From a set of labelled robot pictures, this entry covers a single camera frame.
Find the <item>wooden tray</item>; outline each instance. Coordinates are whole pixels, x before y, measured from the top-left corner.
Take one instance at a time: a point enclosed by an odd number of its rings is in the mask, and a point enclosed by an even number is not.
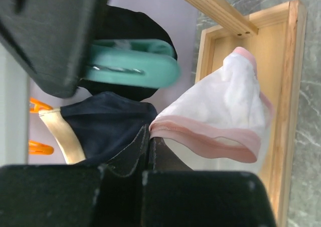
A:
[[[258,28],[257,35],[235,37],[221,26],[203,30],[196,82],[221,67],[223,59],[237,46],[246,48],[255,56],[261,90],[276,110],[268,154],[259,176],[267,189],[278,226],[285,226],[306,10],[299,0],[294,0],[245,18]]]

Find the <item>orange clip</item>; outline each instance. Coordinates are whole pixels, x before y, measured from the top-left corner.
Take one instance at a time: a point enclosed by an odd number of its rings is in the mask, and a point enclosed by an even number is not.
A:
[[[38,143],[36,141],[29,140],[29,154],[34,155],[51,155],[54,152],[54,148],[46,144]]]
[[[34,104],[35,107],[34,108],[30,108],[30,113],[38,113],[39,110],[45,109],[45,110],[52,110],[53,108],[47,104],[44,104],[43,102],[36,100],[32,97],[30,97],[30,103]]]

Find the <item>white baby hat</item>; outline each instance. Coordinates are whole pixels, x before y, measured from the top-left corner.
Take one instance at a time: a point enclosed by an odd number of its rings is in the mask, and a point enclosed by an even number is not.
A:
[[[151,138],[172,139],[203,158],[254,163],[272,116],[254,56],[237,47],[221,68],[164,109],[149,130]]]

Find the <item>teal clothespin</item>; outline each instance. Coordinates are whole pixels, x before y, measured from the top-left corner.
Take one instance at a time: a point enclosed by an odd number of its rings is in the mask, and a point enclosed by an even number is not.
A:
[[[95,40],[84,78],[163,88],[173,84],[180,75],[173,56],[172,46],[162,40]]]

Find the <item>marble countertop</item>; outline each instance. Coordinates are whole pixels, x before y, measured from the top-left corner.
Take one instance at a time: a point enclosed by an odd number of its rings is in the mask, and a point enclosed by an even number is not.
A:
[[[247,15],[290,0],[227,0]],[[307,8],[302,78],[292,167],[288,227],[321,226],[321,0],[301,0]],[[215,23],[199,12],[195,80],[201,31]]]

